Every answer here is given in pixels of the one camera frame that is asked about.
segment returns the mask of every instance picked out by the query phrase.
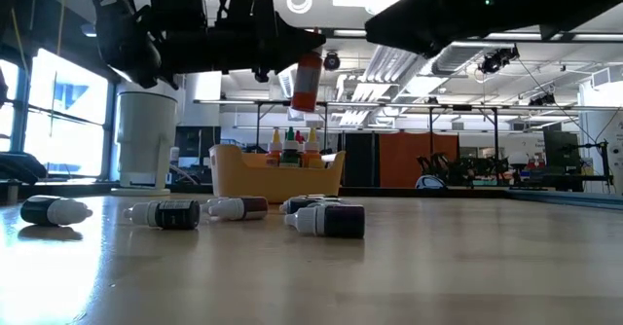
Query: white cylindrical container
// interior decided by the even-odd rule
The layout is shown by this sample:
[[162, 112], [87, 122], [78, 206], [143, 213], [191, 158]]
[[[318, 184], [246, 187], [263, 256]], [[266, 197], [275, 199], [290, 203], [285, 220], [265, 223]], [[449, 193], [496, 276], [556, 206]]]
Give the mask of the white cylindrical container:
[[[119, 93], [120, 146], [119, 171], [122, 189], [113, 191], [121, 196], [168, 195], [165, 177], [168, 173], [170, 148], [175, 141], [177, 101], [166, 95], [147, 91]], [[131, 185], [136, 177], [145, 181], [152, 177], [155, 187]]]
[[227, 220], [263, 219], [268, 214], [269, 204], [265, 198], [218, 198], [209, 199], [202, 211], [211, 216]]
[[41, 226], [82, 223], [93, 212], [75, 199], [38, 195], [28, 198], [19, 211], [21, 219]]

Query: spotlight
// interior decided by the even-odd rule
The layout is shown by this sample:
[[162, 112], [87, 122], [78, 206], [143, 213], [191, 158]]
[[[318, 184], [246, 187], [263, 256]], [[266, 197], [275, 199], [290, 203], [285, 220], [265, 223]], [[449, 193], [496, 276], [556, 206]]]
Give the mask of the spotlight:
[[484, 74], [497, 73], [500, 69], [510, 63], [510, 61], [519, 58], [517, 46], [512, 49], [498, 49], [493, 54], [485, 56], [483, 63], [478, 65], [478, 70]]
[[329, 52], [327, 56], [324, 58], [324, 69], [327, 71], [335, 71], [340, 68], [340, 58], [338, 57], [338, 53]]
[[547, 106], [556, 104], [556, 98], [551, 92], [547, 92], [542, 96], [533, 97], [530, 99], [528, 106]]

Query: window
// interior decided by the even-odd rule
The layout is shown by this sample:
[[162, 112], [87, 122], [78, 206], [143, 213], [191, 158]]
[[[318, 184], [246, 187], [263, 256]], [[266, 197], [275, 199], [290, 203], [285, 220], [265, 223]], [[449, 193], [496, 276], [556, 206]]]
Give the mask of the window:
[[[11, 62], [0, 60], [0, 68], [4, 81], [9, 86], [7, 90], [7, 98], [15, 100], [18, 90], [19, 68]], [[13, 104], [5, 103], [0, 108], [0, 151], [9, 151], [11, 148], [11, 135], [13, 132]]]
[[33, 58], [24, 151], [50, 174], [98, 176], [108, 81], [45, 50]]
[[40, 49], [32, 61], [28, 103], [103, 125], [108, 81]]
[[0, 60], [0, 68], [2, 68], [2, 75], [4, 76], [4, 82], [9, 86], [7, 91], [7, 98], [9, 100], [15, 100], [18, 90], [18, 76], [19, 67], [11, 62]]

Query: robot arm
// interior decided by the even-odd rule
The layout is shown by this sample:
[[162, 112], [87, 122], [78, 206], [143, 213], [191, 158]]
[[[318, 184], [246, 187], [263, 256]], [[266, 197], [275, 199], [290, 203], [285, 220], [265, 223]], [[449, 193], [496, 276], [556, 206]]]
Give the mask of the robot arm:
[[103, 60], [143, 88], [158, 79], [177, 88], [182, 73], [251, 68], [258, 82], [325, 43], [324, 36], [295, 28], [275, 12], [273, 0], [220, 0], [208, 27], [203, 0], [92, 0]]
[[434, 57], [455, 40], [539, 25], [552, 39], [623, 0], [399, 0], [366, 24], [367, 40]]

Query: fluorescent light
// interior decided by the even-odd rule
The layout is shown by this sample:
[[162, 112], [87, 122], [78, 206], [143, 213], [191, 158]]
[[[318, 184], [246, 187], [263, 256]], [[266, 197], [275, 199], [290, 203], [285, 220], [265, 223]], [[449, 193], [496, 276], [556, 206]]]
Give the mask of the fluorescent light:
[[195, 78], [195, 99], [219, 100], [221, 98], [221, 71], [201, 72], [190, 75]]
[[452, 43], [453, 47], [459, 48], [497, 48], [497, 49], [512, 49], [515, 48], [513, 43], [491, 43], [491, 42], [469, 42], [469, 41], [456, 41]]
[[430, 108], [432, 106], [439, 105], [431, 105], [431, 104], [408, 104], [408, 103], [388, 103], [387, 107], [409, 107], [409, 108]]
[[327, 102], [327, 106], [378, 107], [379, 102]]
[[591, 34], [591, 33], [579, 33], [573, 37], [573, 41], [621, 41], [623, 42], [623, 34]]
[[492, 33], [485, 38], [487, 40], [534, 40], [540, 41], [538, 33]]
[[333, 31], [333, 35], [336, 37], [365, 37], [366, 31], [363, 29], [336, 29]]
[[218, 104], [218, 105], [253, 105], [251, 100], [195, 100], [197, 103]]

